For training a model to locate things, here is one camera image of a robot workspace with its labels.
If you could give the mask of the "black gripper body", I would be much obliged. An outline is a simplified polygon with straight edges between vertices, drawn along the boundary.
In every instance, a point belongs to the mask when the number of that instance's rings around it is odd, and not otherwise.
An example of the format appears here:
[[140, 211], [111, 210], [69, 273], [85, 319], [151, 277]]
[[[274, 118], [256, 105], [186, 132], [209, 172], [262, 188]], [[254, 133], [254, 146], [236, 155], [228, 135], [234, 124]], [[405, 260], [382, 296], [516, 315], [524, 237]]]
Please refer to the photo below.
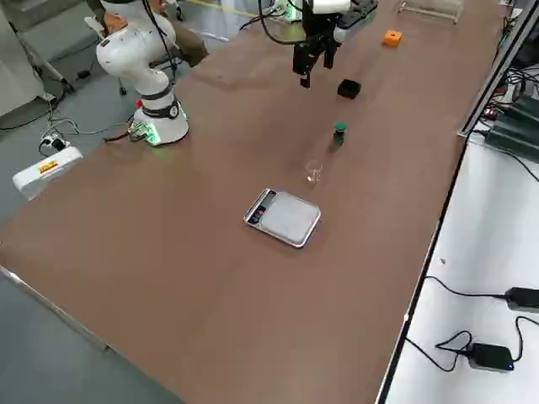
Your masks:
[[322, 42], [328, 40], [336, 44], [334, 29], [339, 20], [339, 13], [315, 14], [311, 10], [302, 11], [302, 28], [306, 38], [300, 40], [300, 44], [309, 42]]

